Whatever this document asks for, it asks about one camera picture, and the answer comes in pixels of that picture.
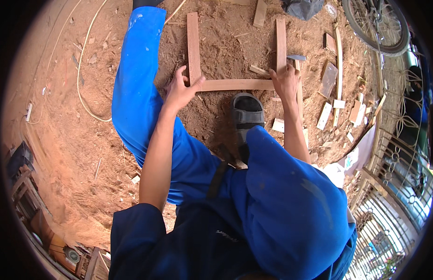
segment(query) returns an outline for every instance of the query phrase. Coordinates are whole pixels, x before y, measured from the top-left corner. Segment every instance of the dirt ground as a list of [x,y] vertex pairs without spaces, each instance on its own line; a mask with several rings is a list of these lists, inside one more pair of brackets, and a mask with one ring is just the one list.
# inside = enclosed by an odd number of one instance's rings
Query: dirt ground
[[[169,15],[180,2],[166,0],[160,7],[165,8]],[[307,61],[301,64],[303,125],[309,129],[310,152],[319,155],[314,163],[323,167],[347,154],[365,128],[364,124],[353,128],[348,116],[360,92],[357,76],[367,81],[362,91],[365,94],[364,103],[376,99],[376,79],[369,50],[354,35],[337,2],[329,1],[337,8],[336,19],[331,18],[323,8],[309,21],[287,15],[277,0],[267,2],[269,6],[261,29],[252,25],[256,0],[251,0],[249,6],[217,0],[189,0],[171,22],[186,21],[187,13],[198,12],[202,73],[207,79],[236,79],[260,78],[248,70],[250,64],[265,70],[275,68],[275,19],[284,18],[287,54],[307,57]],[[140,166],[123,146],[112,122],[102,122],[90,116],[81,105],[76,90],[77,69],[72,56],[78,58],[79,49],[74,44],[84,46],[90,22],[101,3],[99,0],[81,1],[71,14],[73,22],[67,21],[65,27],[64,21],[76,1],[67,1],[63,7],[46,8],[43,14],[46,20],[38,23],[39,30],[45,31],[39,34],[35,27],[30,32],[33,36],[26,39],[16,60],[28,60],[33,68],[23,63],[15,65],[4,110],[3,138],[6,148],[22,139],[30,143],[37,161],[35,182],[53,214],[53,231],[68,241],[109,249],[113,213],[138,201],[138,185],[133,184],[130,178],[139,174]],[[105,119],[111,116],[113,84],[131,7],[130,0],[106,3],[90,31],[89,38],[95,41],[85,45],[81,65],[85,84],[79,86],[80,92],[92,112]],[[328,60],[336,65],[336,56],[322,48],[323,34],[327,32],[334,37],[335,26],[339,27],[342,37],[342,99],[346,101],[345,109],[340,111],[338,136],[330,125],[332,114],[323,131],[316,128],[324,103],[332,103],[335,96],[336,87],[328,100],[317,93],[325,62]],[[163,29],[159,70],[155,78],[155,85],[162,96],[174,70],[187,64],[186,35],[186,24],[167,24]],[[32,57],[30,50],[33,46],[44,45],[38,61]],[[95,53],[96,62],[87,63]],[[218,145],[224,143],[237,155],[229,115],[229,100],[237,92],[240,91],[199,93],[200,98],[194,98],[179,113],[186,130],[216,154],[219,154]],[[283,133],[271,130],[274,118],[283,118],[281,103],[270,100],[274,97],[274,91],[252,93],[264,104],[265,129],[283,144]],[[33,124],[22,121],[28,102],[34,105],[30,119]],[[354,143],[346,137],[349,129],[352,129]],[[321,147],[327,141],[333,142],[332,147]],[[346,179],[345,187],[353,185],[350,180]],[[347,193],[350,199],[355,187],[351,186]],[[174,226],[174,211],[175,206],[168,204],[163,213],[168,232]]]

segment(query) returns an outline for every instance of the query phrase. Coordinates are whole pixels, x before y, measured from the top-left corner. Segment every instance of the metal tool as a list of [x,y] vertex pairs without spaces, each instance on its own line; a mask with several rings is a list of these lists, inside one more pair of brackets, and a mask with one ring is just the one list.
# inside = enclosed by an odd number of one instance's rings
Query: metal tool
[[294,59],[294,60],[303,60],[303,61],[307,60],[307,58],[302,55],[289,55],[287,56],[287,58]]

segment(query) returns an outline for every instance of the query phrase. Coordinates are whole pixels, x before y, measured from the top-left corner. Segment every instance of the bicycle wheel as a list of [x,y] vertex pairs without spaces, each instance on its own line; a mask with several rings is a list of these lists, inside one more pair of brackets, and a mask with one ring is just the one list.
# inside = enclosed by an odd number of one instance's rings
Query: bicycle wheel
[[[369,12],[366,0],[343,0],[343,9],[350,26],[359,39],[378,52],[375,17]],[[383,1],[378,28],[382,36],[380,44],[382,54],[399,56],[406,52],[410,41],[408,25],[404,15],[393,0]]]

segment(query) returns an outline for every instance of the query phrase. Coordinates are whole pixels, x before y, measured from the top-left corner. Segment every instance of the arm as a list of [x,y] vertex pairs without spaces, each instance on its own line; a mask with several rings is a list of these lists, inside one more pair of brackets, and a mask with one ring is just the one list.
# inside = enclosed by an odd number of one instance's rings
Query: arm
[[185,69],[186,66],[180,67],[167,87],[167,97],[160,110],[140,173],[139,203],[151,204],[161,212],[171,182],[173,129],[176,115],[190,102],[205,81],[205,78],[201,77],[193,86],[186,87],[184,81],[188,81],[188,78],[182,75]]
[[287,64],[287,70],[284,74],[277,75],[274,70],[270,69],[270,75],[274,88],[282,100],[285,115],[283,146],[292,157],[311,164],[296,102],[297,85],[301,78],[300,71],[296,70],[291,64]]

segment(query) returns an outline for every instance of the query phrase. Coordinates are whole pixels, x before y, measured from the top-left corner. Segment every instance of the bicycle tire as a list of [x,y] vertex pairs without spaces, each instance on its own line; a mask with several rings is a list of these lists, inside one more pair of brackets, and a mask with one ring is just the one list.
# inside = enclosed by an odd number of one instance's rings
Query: bicycle tire
[[[357,37],[361,42],[365,43],[369,48],[378,52],[378,45],[376,40],[372,40],[369,36],[367,36],[361,27],[356,22],[354,16],[352,15],[350,9],[351,0],[342,0],[343,1],[343,10],[346,18],[352,29],[355,31]],[[393,0],[386,0],[389,5],[391,5],[393,12],[396,14],[398,20],[400,21],[400,25],[402,26],[402,36],[400,36],[399,42],[394,46],[382,46],[380,45],[380,52],[386,56],[399,56],[407,51],[408,44],[410,42],[410,32],[408,28],[407,21],[400,11],[399,7]]]

